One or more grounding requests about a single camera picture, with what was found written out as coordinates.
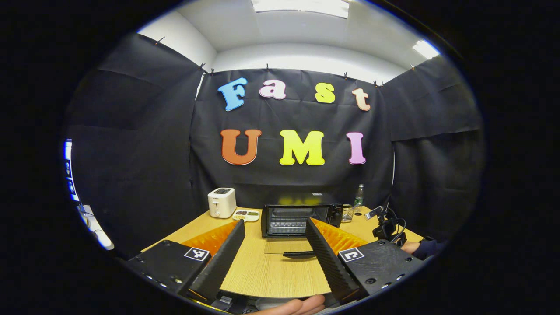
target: black toaster oven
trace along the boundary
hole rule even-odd
[[[342,221],[342,204],[326,193],[283,193],[267,200],[260,218],[263,238],[304,238],[308,217],[336,227]]]

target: foam letter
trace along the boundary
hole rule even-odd
[[[334,102],[334,86],[330,83],[317,83],[315,85],[315,98],[321,103],[332,103]]]
[[[262,135],[258,129],[248,129],[245,131],[247,135],[247,153],[245,155],[238,155],[235,152],[235,142],[237,136],[241,134],[236,129],[224,129],[220,134],[223,137],[222,141],[222,157],[226,162],[236,165],[245,165],[251,163],[256,157],[256,143],[259,136]]]
[[[364,164],[366,162],[366,158],[363,157],[362,153],[363,135],[359,132],[348,132],[346,136],[350,139],[350,149],[352,152],[352,156],[348,162],[350,162],[350,164]]]
[[[231,81],[230,83],[224,84],[218,88],[218,91],[223,94],[223,98],[226,99],[227,112],[234,108],[238,108],[245,102],[244,100],[240,100],[237,98],[238,95],[240,97],[245,96],[245,89],[242,86],[238,86],[234,89],[234,86],[239,84],[247,84],[247,79],[238,78],[237,80]]]
[[[297,162],[302,164],[309,153],[307,158],[308,165],[323,165],[323,152],[321,151],[321,139],[323,133],[320,131],[310,131],[302,143],[300,137],[295,130],[282,130],[280,135],[284,137],[284,156],[280,159],[282,165],[292,165],[295,160],[292,158],[293,154],[297,158]]]
[[[356,103],[358,103],[358,107],[361,110],[365,110],[366,112],[370,110],[371,106],[366,104],[366,98],[368,95],[364,93],[362,89],[355,89],[352,91],[352,94],[356,96]]]
[[[259,94],[265,98],[283,100],[286,98],[286,84],[280,80],[266,80],[260,88]]]

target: human hand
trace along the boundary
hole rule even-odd
[[[311,315],[319,313],[325,306],[325,297],[322,295],[313,295],[305,301],[298,299],[291,300],[280,306],[264,309],[262,311],[254,312],[251,314],[256,315]]]
[[[400,249],[404,250],[405,252],[409,253],[412,255],[412,253],[414,253],[418,247],[420,247],[420,243],[418,242],[409,242],[406,241],[404,242],[404,244],[400,247]]]

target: plastic bottle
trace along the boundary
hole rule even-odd
[[[363,206],[363,184],[360,184],[360,186],[358,186],[358,191],[356,192],[356,198],[354,199],[354,205],[356,206],[354,208],[354,212],[361,212],[362,211],[362,206]]]

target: wooden table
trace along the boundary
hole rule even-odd
[[[260,209],[244,207],[237,209],[261,212]],[[369,209],[366,207],[362,208],[363,214],[368,211]],[[164,239],[181,243],[231,221],[233,221],[231,217],[228,219],[211,217],[207,211]],[[372,235],[371,230],[377,226],[377,218],[366,220],[363,215],[355,215],[351,222],[342,223],[340,229],[368,242],[373,242],[377,238]],[[410,241],[419,242],[423,239],[408,229],[405,232]],[[245,239],[231,264],[221,289],[260,298],[305,298],[314,294],[329,293],[329,285],[316,257],[295,260],[282,256],[284,251],[305,250],[311,250],[306,239],[262,238],[260,219],[255,222],[246,222]]]

